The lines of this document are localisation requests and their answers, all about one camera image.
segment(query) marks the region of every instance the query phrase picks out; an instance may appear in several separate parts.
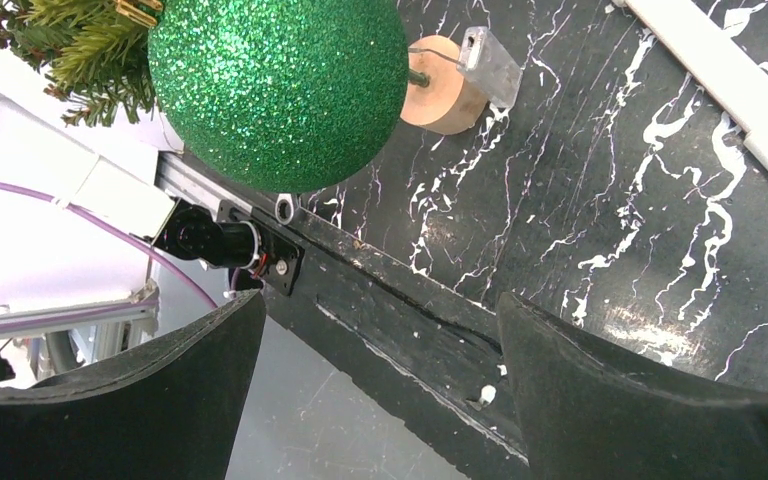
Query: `pine branch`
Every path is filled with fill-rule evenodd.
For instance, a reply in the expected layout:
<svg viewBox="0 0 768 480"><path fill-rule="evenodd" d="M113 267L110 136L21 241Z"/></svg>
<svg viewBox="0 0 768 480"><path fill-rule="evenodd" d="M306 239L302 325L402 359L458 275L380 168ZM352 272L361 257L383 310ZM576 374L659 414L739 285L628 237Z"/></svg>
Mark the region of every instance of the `pine branch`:
<svg viewBox="0 0 768 480"><path fill-rule="evenodd" d="M37 71L45 93L72 103L63 120L109 126L121 109L131 123L153 112L148 30L120 16L114 0L0 0L0 48Z"/></svg>

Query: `red wire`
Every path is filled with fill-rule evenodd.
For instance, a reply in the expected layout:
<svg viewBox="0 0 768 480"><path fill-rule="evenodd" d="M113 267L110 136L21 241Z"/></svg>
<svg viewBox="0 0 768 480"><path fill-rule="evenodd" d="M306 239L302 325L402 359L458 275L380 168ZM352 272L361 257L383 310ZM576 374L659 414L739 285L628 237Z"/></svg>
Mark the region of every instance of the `red wire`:
<svg viewBox="0 0 768 480"><path fill-rule="evenodd" d="M252 278L257 278L260 276L261 273L263 273L263 269L264 267L266 267L266 258L268 256L269 255L264 253L263 256L260 257L260 265L258 265L257 270L255 270L254 273L252 273Z"/></svg>

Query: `screw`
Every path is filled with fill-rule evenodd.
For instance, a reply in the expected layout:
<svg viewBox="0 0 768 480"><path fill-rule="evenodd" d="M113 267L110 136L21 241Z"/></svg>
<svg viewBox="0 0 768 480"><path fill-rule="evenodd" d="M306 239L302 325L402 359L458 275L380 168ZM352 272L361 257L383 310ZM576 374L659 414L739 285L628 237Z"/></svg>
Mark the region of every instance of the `screw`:
<svg viewBox="0 0 768 480"><path fill-rule="evenodd" d="M290 270L290 266L284 260L278 260L278 263L275 264L275 271L278 272L278 275L286 275L288 270Z"/></svg>

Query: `gray floor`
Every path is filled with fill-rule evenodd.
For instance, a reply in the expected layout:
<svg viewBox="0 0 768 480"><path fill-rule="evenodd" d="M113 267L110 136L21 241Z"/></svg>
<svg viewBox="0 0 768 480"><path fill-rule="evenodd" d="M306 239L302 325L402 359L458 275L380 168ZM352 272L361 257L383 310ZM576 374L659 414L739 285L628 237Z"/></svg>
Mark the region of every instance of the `gray floor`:
<svg viewBox="0 0 768 480"><path fill-rule="evenodd" d="M179 262L217 300L224 272ZM164 271L158 334L207 308ZM268 320L228 479L464 479L347 375Z"/></svg>

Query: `wooden block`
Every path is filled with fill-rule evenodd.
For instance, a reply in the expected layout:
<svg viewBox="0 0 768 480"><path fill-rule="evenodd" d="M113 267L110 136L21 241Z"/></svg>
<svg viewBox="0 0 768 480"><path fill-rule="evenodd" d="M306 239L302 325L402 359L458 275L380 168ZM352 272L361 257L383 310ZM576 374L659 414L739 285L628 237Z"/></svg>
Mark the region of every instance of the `wooden block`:
<svg viewBox="0 0 768 480"><path fill-rule="evenodd" d="M440 52L457 59L460 47L450 39L425 37L411 48ZM454 135L475 125L487 106L487 97L467 82L457 66L430 52L410 54L410 67L430 77L428 87L408 84L402 120L441 135Z"/></svg>

